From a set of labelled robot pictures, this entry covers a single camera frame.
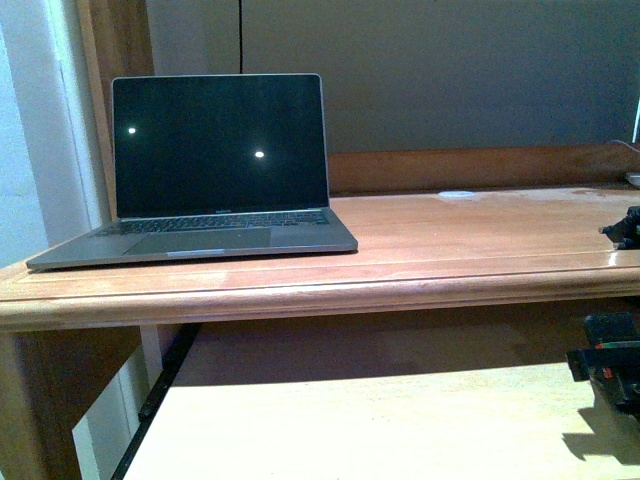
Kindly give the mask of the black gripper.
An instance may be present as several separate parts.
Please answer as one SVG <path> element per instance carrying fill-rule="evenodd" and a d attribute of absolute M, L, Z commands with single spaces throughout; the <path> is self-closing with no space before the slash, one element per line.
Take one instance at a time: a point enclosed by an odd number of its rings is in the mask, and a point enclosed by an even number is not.
<path fill-rule="evenodd" d="M 639 207 L 601 227 L 615 250 L 639 249 Z M 589 347 L 566 353 L 575 382 L 590 381 L 617 411 L 639 415 L 639 332 L 629 312 L 591 314 L 583 322 Z"/>

